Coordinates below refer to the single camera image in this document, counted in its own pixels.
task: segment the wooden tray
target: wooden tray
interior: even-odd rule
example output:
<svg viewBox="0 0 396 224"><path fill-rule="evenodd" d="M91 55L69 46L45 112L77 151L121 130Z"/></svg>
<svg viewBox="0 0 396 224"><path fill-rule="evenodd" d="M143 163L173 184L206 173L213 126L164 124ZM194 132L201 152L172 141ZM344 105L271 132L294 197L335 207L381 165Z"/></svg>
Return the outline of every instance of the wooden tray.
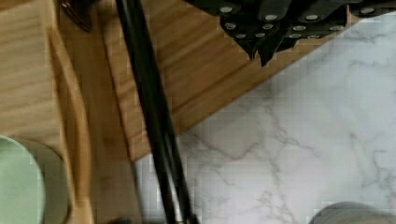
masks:
<svg viewBox="0 0 396 224"><path fill-rule="evenodd" d="M62 157L66 223L117 217L141 223L106 52L94 27L81 33L51 0L0 3L0 134L36 141Z"/></svg>

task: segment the white marble surface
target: white marble surface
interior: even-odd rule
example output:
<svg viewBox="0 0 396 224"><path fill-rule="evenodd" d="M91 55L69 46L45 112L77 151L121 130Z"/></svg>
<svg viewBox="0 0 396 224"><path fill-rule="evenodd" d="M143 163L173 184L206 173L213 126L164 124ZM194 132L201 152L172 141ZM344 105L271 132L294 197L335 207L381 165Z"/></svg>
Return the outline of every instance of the white marble surface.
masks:
<svg viewBox="0 0 396 224"><path fill-rule="evenodd" d="M353 201L396 209L396 14L365 20L179 138L203 224L307 223ZM145 217L163 219L146 157Z"/></svg>

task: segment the wooden surface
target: wooden surface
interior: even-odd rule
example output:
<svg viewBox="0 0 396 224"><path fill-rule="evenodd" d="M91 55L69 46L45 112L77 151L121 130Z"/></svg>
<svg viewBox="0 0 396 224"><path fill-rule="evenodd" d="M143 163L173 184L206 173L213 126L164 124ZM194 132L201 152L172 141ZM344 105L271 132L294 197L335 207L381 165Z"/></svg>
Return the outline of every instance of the wooden surface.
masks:
<svg viewBox="0 0 396 224"><path fill-rule="evenodd" d="M0 134L43 144L64 161L71 216L76 194L60 120L48 41L36 2L7 3L0 12Z"/></svg>
<svg viewBox="0 0 396 224"><path fill-rule="evenodd" d="M177 133L263 83L329 38L303 40L261 68L219 27L182 0L142 0ZM100 3L107 53L133 161L149 153L142 112L114 1Z"/></svg>
<svg viewBox="0 0 396 224"><path fill-rule="evenodd" d="M44 144L62 156L66 170L73 170L69 191L77 209L68 224L93 223L86 200L90 186L94 223L127 216L139 224L134 174L103 39L99 30L80 33L61 13L62 39L59 13L45 1L0 3L0 134ZM40 20L42 14L49 15Z"/></svg>
<svg viewBox="0 0 396 224"><path fill-rule="evenodd" d="M118 217L142 222L128 159L106 49L96 14L90 33L80 30L61 10L59 28L87 108L92 143L91 201L95 223Z"/></svg>

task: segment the gray marble veining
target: gray marble veining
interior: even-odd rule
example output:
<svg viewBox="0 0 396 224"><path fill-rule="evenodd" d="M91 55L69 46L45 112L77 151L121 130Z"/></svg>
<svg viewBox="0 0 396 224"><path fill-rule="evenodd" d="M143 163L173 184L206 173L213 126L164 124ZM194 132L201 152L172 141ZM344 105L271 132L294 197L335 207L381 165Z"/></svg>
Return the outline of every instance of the gray marble veining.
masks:
<svg viewBox="0 0 396 224"><path fill-rule="evenodd" d="M303 224L326 205L396 209L396 14L364 20L178 139L205 224ZM152 160L146 219L163 220Z"/></svg>

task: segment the wooden board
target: wooden board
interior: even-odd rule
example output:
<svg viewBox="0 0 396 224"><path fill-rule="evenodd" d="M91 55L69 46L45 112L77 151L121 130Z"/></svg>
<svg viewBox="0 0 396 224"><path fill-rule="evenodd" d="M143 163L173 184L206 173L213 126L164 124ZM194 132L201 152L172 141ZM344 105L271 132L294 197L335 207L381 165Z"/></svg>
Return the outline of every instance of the wooden board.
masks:
<svg viewBox="0 0 396 224"><path fill-rule="evenodd" d="M261 68L260 60L249 61L224 34L218 18L182 0L142 0L142 4L177 133L186 132L330 39L300 41ZM149 142L131 65L114 1L103 0L99 8L131 160L135 161L149 153Z"/></svg>
<svg viewBox="0 0 396 224"><path fill-rule="evenodd" d="M68 181L75 182L69 191L77 209L68 224L93 223L85 200L90 183L94 223L131 217L139 224L134 174L108 66L103 72L103 38L99 31L81 36L61 13L66 48L51 1L0 3L0 134L44 144L73 169Z"/></svg>
<svg viewBox="0 0 396 224"><path fill-rule="evenodd" d="M95 223L118 217L142 223L133 167L120 121L117 96L102 34L93 13L90 33L80 30L62 10L59 28L87 108L92 144L91 201Z"/></svg>

